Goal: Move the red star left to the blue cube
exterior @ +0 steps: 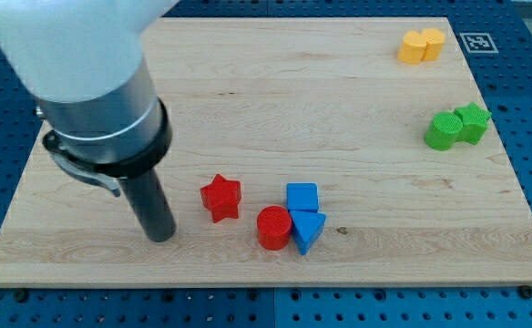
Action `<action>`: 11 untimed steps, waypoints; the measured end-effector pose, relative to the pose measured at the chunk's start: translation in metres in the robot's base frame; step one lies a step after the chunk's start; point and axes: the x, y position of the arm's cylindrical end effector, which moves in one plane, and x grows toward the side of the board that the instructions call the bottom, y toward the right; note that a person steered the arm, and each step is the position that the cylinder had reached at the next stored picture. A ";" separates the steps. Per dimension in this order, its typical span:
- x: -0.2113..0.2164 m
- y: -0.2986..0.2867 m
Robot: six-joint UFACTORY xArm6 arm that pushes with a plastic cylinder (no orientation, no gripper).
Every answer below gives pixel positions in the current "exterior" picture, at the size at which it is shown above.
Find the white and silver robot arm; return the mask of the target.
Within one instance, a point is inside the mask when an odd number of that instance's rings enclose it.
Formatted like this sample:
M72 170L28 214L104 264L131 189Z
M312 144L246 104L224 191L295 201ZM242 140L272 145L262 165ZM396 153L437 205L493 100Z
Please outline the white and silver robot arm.
M141 35L179 0L0 0L0 47L52 128L68 175L119 195L126 164L169 133Z

